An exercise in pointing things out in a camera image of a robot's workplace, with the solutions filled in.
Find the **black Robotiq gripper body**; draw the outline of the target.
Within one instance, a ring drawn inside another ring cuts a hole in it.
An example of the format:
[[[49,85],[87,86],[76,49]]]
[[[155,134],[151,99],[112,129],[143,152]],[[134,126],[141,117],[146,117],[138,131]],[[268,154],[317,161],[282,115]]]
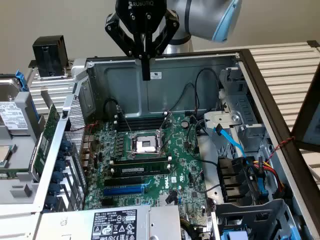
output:
[[[115,11],[131,34],[153,34],[166,11],[166,0],[117,0]]]

